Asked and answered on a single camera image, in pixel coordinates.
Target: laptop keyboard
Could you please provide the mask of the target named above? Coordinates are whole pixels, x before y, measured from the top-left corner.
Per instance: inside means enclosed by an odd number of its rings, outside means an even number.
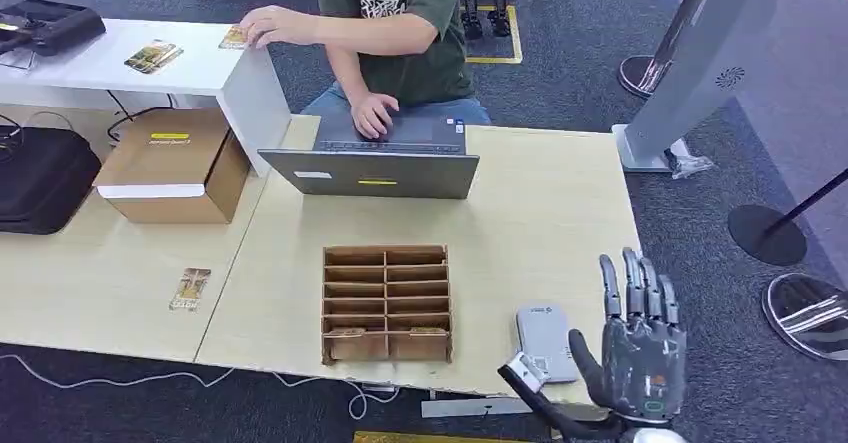
[[[377,141],[324,141],[323,151],[373,151],[379,153],[424,153],[432,155],[457,154],[462,151],[456,145],[416,145]]]

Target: white cable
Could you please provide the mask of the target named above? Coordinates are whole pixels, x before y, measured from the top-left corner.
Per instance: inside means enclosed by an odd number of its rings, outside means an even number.
[[[282,384],[286,385],[286,387],[288,387],[288,388],[294,388],[295,386],[301,385],[303,383],[309,383],[310,381],[322,380],[323,379],[323,378],[317,378],[317,377],[315,377],[315,378],[305,378],[303,380],[296,381],[294,383],[289,383],[286,380],[284,380],[283,377],[278,375],[277,373],[271,373],[271,374],[276,376],[277,379],[280,380],[280,382]],[[369,395],[368,393],[365,393],[364,391],[362,391],[362,388],[356,386],[356,384],[353,383],[352,381],[347,381],[347,380],[342,380],[342,381],[344,381],[348,385],[352,386],[356,391],[359,392],[359,394],[354,396],[353,398],[351,398],[350,402],[348,402],[348,404],[347,404],[348,414],[350,415],[351,418],[353,418],[354,420],[357,420],[357,421],[365,418],[365,415],[368,413],[368,400],[374,400],[377,403],[391,403],[392,401],[394,401],[395,398],[397,398],[397,395],[400,394],[400,388],[397,388],[395,390],[395,393],[392,396],[390,396],[388,398],[379,398],[379,397],[376,397],[374,395]],[[359,399],[362,400],[362,411],[359,414],[355,414],[353,412],[353,405],[356,404],[356,401],[359,400]]]
[[[135,381],[112,381],[112,380],[107,380],[105,378],[92,378],[90,380],[83,380],[83,381],[80,381],[80,382],[77,382],[77,383],[71,383],[70,385],[63,385],[62,383],[56,383],[55,381],[53,381],[49,378],[46,378],[46,377],[39,375],[35,370],[30,368],[30,366],[27,365],[26,362],[23,359],[21,359],[21,357],[18,356],[18,355],[0,355],[0,360],[5,360],[7,358],[12,358],[14,360],[17,360],[18,363],[20,363],[21,366],[23,366],[24,369],[27,370],[30,375],[34,376],[38,380],[43,381],[44,383],[47,383],[50,386],[59,388],[60,390],[70,390],[72,388],[77,388],[77,387],[80,387],[80,386],[83,386],[83,385],[90,385],[90,384],[93,384],[93,383],[105,383],[107,385],[112,385],[112,386],[126,387],[126,386],[138,385],[138,384],[141,384],[141,383],[147,383],[148,381],[167,380],[169,378],[176,378],[178,376],[186,376],[188,378],[196,380],[198,383],[203,385],[204,388],[209,388],[212,385],[220,383],[221,380],[230,376],[230,373],[235,371],[235,368],[230,368],[229,370],[227,370],[226,373],[219,376],[218,378],[215,378],[214,380],[210,381],[209,383],[206,383],[205,381],[203,381],[199,376],[195,375],[194,373],[186,373],[184,371],[180,371],[180,372],[177,372],[177,373],[168,373],[167,375],[148,376],[147,378],[142,378],[140,380],[135,380]]]
[[[32,121],[33,118],[35,118],[36,116],[39,116],[39,115],[58,116],[59,118],[65,120],[65,123],[68,124],[68,128],[70,128],[71,131],[73,131],[74,133],[77,133],[77,130],[74,129],[74,125],[71,124],[71,120],[69,120],[67,116],[56,113],[55,111],[36,111],[35,113],[29,115],[29,118],[27,118],[27,121],[24,122],[24,124],[21,125],[21,126],[23,126],[23,127],[29,126],[29,122]]]
[[[71,384],[68,384],[68,385],[64,385],[62,383],[57,383],[57,382],[55,382],[55,381],[53,381],[49,378],[41,376],[40,374],[38,374],[38,372],[33,370],[18,355],[14,355],[14,354],[0,355],[0,360],[5,360],[5,359],[16,360],[18,363],[21,364],[21,366],[24,367],[25,370],[27,370],[27,372],[30,375],[35,377],[37,380],[42,381],[44,383],[47,383],[48,385],[50,385],[52,387],[59,388],[60,390],[70,390],[70,389],[73,389],[73,388],[78,388],[80,386],[90,385],[90,384],[94,384],[94,383],[103,383],[103,384],[112,385],[112,386],[127,387],[127,386],[139,385],[141,383],[147,383],[148,381],[167,380],[169,378],[176,378],[176,377],[180,377],[180,376],[185,376],[185,377],[191,378],[191,379],[197,381],[198,383],[200,383],[201,385],[203,385],[204,388],[210,388],[210,387],[220,383],[221,381],[223,381],[224,378],[230,376],[230,374],[236,370],[235,368],[230,368],[223,375],[219,376],[218,378],[215,378],[214,380],[210,381],[209,383],[206,383],[205,381],[203,381],[199,376],[195,375],[194,373],[187,373],[187,372],[184,372],[184,371],[179,371],[179,372],[176,372],[176,373],[168,373],[167,375],[148,376],[147,378],[142,378],[140,380],[134,380],[134,381],[112,381],[112,380],[107,380],[105,378],[92,378],[90,380],[83,380],[83,381],[80,381],[80,382],[77,382],[77,383],[71,383]],[[309,383],[309,382],[312,382],[312,381],[324,379],[324,378],[319,378],[319,377],[304,378],[304,379],[298,380],[294,383],[289,383],[286,380],[284,380],[283,377],[280,376],[279,374],[273,373],[273,372],[271,374],[274,375],[274,377],[276,377],[278,380],[280,380],[280,383],[285,385],[286,388],[294,388],[295,386],[300,386],[304,383]],[[354,384],[351,381],[347,381],[347,380],[343,380],[343,381],[345,383],[347,383],[348,385],[352,386],[354,389],[356,389],[357,392],[359,392],[358,395],[355,395],[353,398],[350,399],[350,402],[347,405],[348,414],[350,414],[351,418],[353,418],[354,420],[357,420],[357,421],[365,418],[365,415],[368,413],[368,400],[369,399],[374,400],[378,403],[391,403],[392,401],[394,401],[395,398],[397,398],[398,394],[400,394],[400,388],[397,388],[395,390],[395,393],[392,396],[390,396],[389,398],[379,398],[379,397],[376,397],[374,395],[369,395],[369,394],[365,393],[362,390],[362,388],[356,386],[356,384]],[[353,405],[356,404],[356,401],[359,400],[359,399],[362,400],[362,411],[358,414],[355,414],[353,412]]]

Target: robotic hand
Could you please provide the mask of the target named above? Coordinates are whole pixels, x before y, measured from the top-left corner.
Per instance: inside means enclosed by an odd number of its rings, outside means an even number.
[[[622,252],[627,269],[627,314],[622,320],[615,267],[600,258],[604,281],[602,363],[598,365],[583,335],[568,335],[571,354],[589,397],[611,410],[602,422],[576,422],[556,411],[541,393],[546,380],[523,353],[498,371],[527,405],[564,436],[617,439],[624,442],[684,442],[670,430],[685,389],[686,332],[680,329],[677,300],[668,277],[657,277],[647,258],[629,248]]]

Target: white phone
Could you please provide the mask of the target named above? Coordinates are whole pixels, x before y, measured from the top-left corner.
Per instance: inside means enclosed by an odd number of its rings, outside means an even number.
[[[577,366],[568,346],[568,320],[554,305],[522,308],[516,314],[521,351],[550,376],[551,383],[576,381]]]

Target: cardboard box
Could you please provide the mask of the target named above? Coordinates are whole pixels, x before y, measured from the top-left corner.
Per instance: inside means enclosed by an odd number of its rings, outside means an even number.
[[[445,246],[324,248],[322,362],[450,363],[448,273]]]
[[[249,169],[221,110],[161,110],[127,124],[94,186],[135,223],[229,223]]]

